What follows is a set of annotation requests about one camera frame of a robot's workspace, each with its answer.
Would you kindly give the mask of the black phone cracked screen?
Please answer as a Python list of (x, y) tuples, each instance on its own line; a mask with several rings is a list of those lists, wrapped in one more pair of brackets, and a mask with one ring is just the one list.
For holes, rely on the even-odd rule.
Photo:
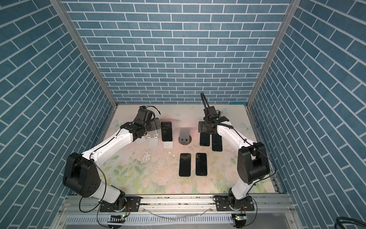
[(200, 133), (200, 146), (209, 147), (210, 146), (210, 134), (209, 133)]

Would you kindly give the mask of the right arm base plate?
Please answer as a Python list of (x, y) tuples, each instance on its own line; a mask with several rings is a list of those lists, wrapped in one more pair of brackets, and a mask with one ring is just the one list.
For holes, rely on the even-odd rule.
[(217, 211), (254, 211), (254, 201), (251, 196), (236, 199), (233, 195), (215, 195), (213, 201)]

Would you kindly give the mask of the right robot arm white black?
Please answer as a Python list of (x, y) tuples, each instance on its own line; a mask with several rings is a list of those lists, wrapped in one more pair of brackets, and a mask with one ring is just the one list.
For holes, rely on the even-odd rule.
[(204, 108), (204, 120), (198, 124), (199, 133), (218, 134), (238, 150), (237, 173), (239, 178), (230, 188), (230, 207), (238, 210), (244, 206), (252, 187), (270, 174), (270, 163), (266, 147), (261, 142), (249, 140), (237, 131), (225, 116), (214, 106)]

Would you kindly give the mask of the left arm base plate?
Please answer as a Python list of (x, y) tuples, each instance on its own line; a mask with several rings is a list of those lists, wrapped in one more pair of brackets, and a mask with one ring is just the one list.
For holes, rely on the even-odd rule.
[(141, 203), (141, 197), (139, 196), (125, 196), (123, 201), (123, 207), (119, 209), (117, 204), (111, 204), (103, 201), (101, 203), (100, 212), (138, 212)]

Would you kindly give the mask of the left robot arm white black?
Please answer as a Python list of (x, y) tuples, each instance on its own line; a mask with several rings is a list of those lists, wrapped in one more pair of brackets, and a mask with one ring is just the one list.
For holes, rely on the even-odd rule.
[(115, 211), (125, 208), (125, 193), (107, 184), (101, 166), (114, 154), (130, 143), (146, 136), (148, 132), (161, 128), (159, 119), (149, 109), (139, 107), (132, 122), (121, 125), (111, 137), (81, 154), (71, 153), (65, 165), (63, 184), (83, 198), (96, 198), (111, 204)]

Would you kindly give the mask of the black phone teal edge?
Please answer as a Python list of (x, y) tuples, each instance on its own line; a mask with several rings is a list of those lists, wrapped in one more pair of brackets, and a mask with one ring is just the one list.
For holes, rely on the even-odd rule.
[(212, 150), (214, 152), (223, 151), (222, 137), (219, 134), (212, 134)]

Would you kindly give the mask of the black phone pink edge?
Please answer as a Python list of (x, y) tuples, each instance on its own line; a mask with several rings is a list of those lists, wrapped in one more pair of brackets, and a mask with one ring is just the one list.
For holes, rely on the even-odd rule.
[(161, 122), (161, 134), (163, 142), (173, 141), (172, 122)]

